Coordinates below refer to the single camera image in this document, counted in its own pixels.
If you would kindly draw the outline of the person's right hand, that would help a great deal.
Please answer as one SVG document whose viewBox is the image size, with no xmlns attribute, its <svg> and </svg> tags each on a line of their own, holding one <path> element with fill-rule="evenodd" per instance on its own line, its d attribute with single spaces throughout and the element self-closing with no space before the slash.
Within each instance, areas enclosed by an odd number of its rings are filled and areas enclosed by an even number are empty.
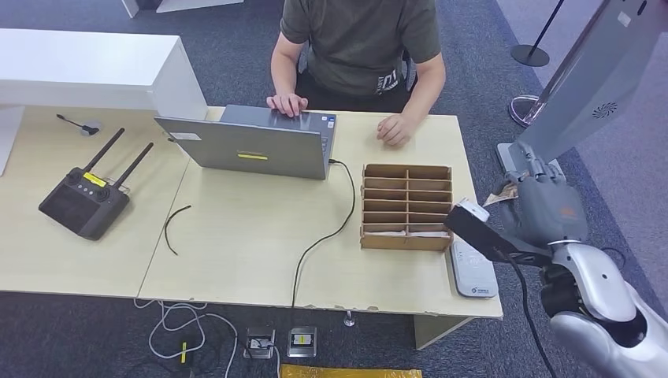
<svg viewBox="0 0 668 378">
<path fill-rule="evenodd" d="M 266 98 L 267 106 L 287 117 L 297 117 L 308 106 L 308 99 L 294 93 L 275 94 Z"/>
</svg>

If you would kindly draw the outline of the person's left hand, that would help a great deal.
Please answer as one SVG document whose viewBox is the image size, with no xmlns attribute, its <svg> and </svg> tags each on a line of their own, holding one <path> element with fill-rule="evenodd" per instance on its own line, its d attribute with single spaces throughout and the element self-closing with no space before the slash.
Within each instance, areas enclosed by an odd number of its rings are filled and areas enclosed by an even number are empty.
<svg viewBox="0 0 668 378">
<path fill-rule="evenodd" d="M 403 114 L 384 118 L 377 127 L 377 139 L 391 147 L 401 147 L 410 141 L 418 123 Z"/>
</svg>

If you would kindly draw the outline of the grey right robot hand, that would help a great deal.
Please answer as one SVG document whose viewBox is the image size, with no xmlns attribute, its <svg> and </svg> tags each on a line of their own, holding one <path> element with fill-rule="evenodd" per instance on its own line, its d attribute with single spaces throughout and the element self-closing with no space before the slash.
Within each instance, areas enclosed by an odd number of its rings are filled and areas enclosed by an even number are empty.
<svg viewBox="0 0 668 378">
<path fill-rule="evenodd" d="M 497 155 L 503 183 L 517 189 L 517 197 L 504 200 L 499 209 L 507 233 L 539 248 L 587 239 L 581 197 L 556 161 L 545 161 L 526 143 L 500 143 Z"/>
</svg>

